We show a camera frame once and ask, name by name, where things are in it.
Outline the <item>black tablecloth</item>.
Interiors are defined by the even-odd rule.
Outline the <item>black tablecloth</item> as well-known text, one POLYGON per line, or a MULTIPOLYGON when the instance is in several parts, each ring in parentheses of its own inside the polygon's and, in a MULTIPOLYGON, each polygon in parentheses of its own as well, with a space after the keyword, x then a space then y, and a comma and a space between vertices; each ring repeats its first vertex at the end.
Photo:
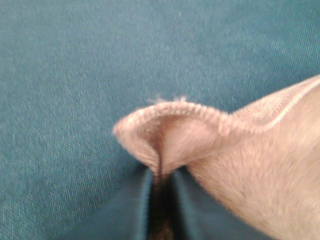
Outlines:
POLYGON ((147 236, 151 172, 112 133, 157 99, 232 112, 320 72, 317 0, 3 0, 0 237, 147 236))

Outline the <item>brown towel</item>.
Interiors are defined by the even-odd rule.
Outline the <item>brown towel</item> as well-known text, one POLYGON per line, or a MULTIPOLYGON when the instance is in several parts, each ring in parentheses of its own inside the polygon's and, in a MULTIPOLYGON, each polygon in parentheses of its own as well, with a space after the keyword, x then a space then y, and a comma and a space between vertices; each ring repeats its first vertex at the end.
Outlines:
POLYGON ((320 237, 320 78, 232 113, 187 102, 138 109, 113 127, 154 173, 157 189, 185 166, 215 199, 277 240, 320 237))

